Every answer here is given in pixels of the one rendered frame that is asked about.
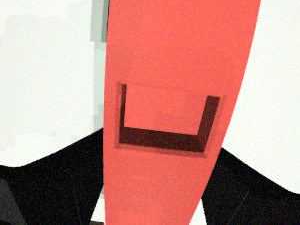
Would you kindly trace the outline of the red toy airplane fuselage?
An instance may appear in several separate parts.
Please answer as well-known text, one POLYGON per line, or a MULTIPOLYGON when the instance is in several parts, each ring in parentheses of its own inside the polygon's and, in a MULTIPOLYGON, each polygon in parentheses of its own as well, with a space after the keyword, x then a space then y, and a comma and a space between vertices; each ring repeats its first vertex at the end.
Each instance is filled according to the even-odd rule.
POLYGON ((105 225, 188 225, 231 123, 260 0, 110 0, 105 225))

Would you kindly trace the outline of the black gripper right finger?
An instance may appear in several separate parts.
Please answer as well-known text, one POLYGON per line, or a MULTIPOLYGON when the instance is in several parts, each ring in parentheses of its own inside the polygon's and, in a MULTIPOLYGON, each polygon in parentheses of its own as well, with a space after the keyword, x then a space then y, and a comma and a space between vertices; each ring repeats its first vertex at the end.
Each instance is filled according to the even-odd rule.
POLYGON ((300 225, 292 193, 220 148, 202 196, 206 225, 300 225))

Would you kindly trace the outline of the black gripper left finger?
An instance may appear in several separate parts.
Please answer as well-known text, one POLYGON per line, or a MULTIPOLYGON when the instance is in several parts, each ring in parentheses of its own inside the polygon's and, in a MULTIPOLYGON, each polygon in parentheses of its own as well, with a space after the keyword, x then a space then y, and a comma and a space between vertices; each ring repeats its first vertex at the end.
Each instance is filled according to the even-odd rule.
POLYGON ((89 225, 104 186, 104 128, 27 165, 0 165, 0 220, 89 225))

